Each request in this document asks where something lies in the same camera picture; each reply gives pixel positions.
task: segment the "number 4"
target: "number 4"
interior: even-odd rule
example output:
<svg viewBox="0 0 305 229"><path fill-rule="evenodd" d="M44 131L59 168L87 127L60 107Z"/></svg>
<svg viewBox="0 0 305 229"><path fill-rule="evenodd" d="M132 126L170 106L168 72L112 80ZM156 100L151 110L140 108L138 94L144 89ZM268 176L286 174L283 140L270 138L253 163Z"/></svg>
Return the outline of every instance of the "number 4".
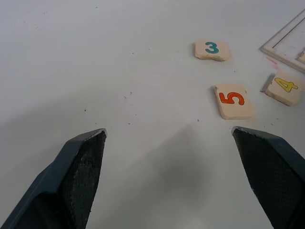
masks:
<svg viewBox="0 0 305 229"><path fill-rule="evenodd" d="M280 78L275 78L274 80L287 92L291 92L291 89L293 88L298 89L293 82L287 82L286 80L282 80Z"/></svg>

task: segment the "red number 5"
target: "red number 5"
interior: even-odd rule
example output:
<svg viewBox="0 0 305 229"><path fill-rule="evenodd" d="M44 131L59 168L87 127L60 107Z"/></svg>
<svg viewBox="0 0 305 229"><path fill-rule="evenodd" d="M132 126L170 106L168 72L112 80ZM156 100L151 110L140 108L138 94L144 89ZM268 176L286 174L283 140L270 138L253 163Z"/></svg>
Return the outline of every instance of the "red number 5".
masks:
<svg viewBox="0 0 305 229"><path fill-rule="evenodd" d="M224 97L223 93L219 93L219 97L220 97L220 101L224 104L234 104L234 100L233 97L237 97L239 98L239 105L244 105L244 98L241 94L237 93L237 92L230 92L228 94L228 99L226 99Z"/></svg>

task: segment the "small wooden tile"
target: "small wooden tile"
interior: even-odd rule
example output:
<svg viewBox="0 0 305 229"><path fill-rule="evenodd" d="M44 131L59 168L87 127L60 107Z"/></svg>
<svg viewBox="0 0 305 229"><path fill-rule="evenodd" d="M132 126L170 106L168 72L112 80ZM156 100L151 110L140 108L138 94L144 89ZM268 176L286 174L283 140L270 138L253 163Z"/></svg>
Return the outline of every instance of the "small wooden tile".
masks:
<svg viewBox="0 0 305 229"><path fill-rule="evenodd" d="M254 116L253 104L242 84L218 84L215 93L223 119L249 119Z"/></svg>
<svg viewBox="0 0 305 229"><path fill-rule="evenodd" d="M229 45L225 42L198 40L195 43L195 57L201 60L227 61L230 56Z"/></svg>
<svg viewBox="0 0 305 229"><path fill-rule="evenodd" d="M285 72L278 72L265 93L288 106L293 106L299 102L304 85L303 80Z"/></svg>
<svg viewBox="0 0 305 229"><path fill-rule="evenodd" d="M299 62L305 63L305 51L297 59Z"/></svg>

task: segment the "number 3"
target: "number 3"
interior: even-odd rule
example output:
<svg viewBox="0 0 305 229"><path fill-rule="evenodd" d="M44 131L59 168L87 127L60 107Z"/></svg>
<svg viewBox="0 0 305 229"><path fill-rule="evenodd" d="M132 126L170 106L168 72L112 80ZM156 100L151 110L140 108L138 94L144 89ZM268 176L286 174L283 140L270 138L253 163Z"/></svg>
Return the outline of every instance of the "number 3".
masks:
<svg viewBox="0 0 305 229"><path fill-rule="evenodd" d="M298 89L293 82L287 82L286 80L282 80L280 78L275 78L274 80L287 92L291 92L291 89L293 88Z"/></svg>
<svg viewBox="0 0 305 229"><path fill-rule="evenodd" d="M223 93L219 93L219 97L220 97L220 101L224 104L234 104L234 100L233 100L233 97L237 97L239 98L239 105L244 105L244 98L241 94L237 93L237 92L230 92L228 94L228 99L226 99L224 97L224 94Z"/></svg>
<svg viewBox="0 0 305 229"><path fill-rule="evenodd" d="M207 42L205 43L205 45L210 45L210 49L213 49L213 51L209 50L209 49L205 49L208 53L218 53L219 50L216 48L217 44L215 44L214 42Z"/></svg>

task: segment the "teal number 3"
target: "teal number 3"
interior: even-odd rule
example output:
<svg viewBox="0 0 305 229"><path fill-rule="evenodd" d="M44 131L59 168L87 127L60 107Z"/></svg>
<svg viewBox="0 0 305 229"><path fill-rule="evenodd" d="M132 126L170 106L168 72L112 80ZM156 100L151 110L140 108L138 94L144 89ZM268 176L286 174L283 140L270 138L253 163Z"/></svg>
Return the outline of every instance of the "teal number 3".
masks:
<svg viewBox="0 0 305 229"><path fill-rule="evenodd" d="M218 53L219 50L216 48L217 44L215 44L214 42L207 42L205 43L205 45L210 45L210 49L213 49L213 51L209 50L209 49L205 49L208 53Z"/></svg>

